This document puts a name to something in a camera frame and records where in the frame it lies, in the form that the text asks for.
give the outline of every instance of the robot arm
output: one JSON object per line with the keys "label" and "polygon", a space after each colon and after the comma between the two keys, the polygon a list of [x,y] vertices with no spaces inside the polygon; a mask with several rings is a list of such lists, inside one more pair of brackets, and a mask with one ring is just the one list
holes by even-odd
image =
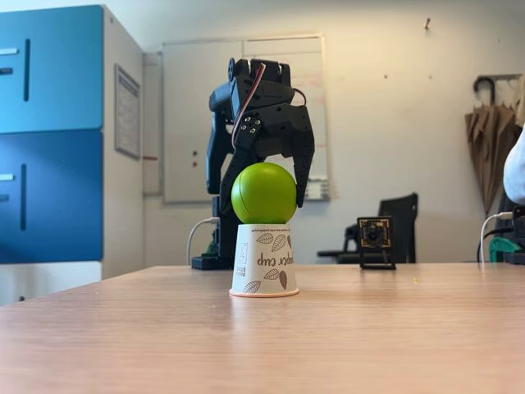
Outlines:
{"label": "robot arm", "polygon": [[[255,89],[256,76],[259,84]],[[194,268],[233,267],[240,220],[231,207],[231,188],[247,166],[276,154],[293,158],[296,203],[298,207],[303,206],[314,141],[306,106],[291,105],[294,94],[288,65],[263,60],[230,60],[228,82],[215,89],[209,101],[212,134],[207,151],[206,184],[208,193],[218,195],[212,199],[213,216],[219,217],[213,232],[217,252],[193,258]],[[242,108],[244,113],[238,118]],[[226,125],[234,124],[235,120],[237,130],[232,146],[232,135]],[[229,153],[232,153],[231,161],[221,177]]]}
{"label": "robot arm", "polygon": [[[226,123],[233,122],[253,80],[253,70],[266,65],[261,84],[240,120],[235,137],[235,151]],[[208,146],[208,192],[220,193],[220,211],[231,209],[231,187],[239,173],[250,164],[281,154],[294,159],[297,206],[302,207],[314,152],[313,131],[305,106],[292,106],[294,90],[290,86],[290,68],[286,64],[253,60],[252,70],[246,60],[230,60],[229,83],[217,88],[210,98],[213,112],[212,138]],[[221,166],[233,153],[230,166],[220,182]]]}

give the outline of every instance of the green ball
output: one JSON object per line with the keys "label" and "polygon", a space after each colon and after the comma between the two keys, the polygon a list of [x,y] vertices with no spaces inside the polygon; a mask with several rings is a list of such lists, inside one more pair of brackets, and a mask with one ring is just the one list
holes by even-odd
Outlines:
{"label": "green ball", "polygon": [[294,178],[274,163],[246,167],[235,179],[231,204],[244,224],[285,224],[294,216]]}

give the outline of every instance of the umbrella handle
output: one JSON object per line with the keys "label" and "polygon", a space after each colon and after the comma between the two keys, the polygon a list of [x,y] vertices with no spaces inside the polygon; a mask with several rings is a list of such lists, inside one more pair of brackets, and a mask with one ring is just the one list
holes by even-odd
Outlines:
{"label": "umbrella handle", "polygon": [[486,76],[479,76],[474,81],[474,85],[473,85],[474,92],[477,93],[479,91],[479,84],[481,84],[482,82],[486,82],[487,84],[489,84],[489,88],[491,89],[491,105],[494,105],[495,104],[495,83],[491,78],[487,78]]}

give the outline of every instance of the camera lens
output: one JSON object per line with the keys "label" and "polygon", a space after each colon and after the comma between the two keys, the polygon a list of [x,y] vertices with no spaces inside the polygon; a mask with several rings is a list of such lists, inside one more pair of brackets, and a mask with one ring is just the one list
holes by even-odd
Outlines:
{"label": "camera lens", "polygon": [[368,233],[368,239],[370,241],[375,241],[377,239],[377,233],[375,227],[370,227],[370,232]]}

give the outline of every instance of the blue locker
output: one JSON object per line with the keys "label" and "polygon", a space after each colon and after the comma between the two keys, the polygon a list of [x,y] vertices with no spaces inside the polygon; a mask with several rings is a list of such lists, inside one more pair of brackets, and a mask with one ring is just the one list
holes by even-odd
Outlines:
{"label": "blue locker", "polygon": [[0,263],[100,260],[100,131],[0,135]]}
{"label": "blue locker", "polygon": [[0,13],[0,133],[103,126],[103,8]]}

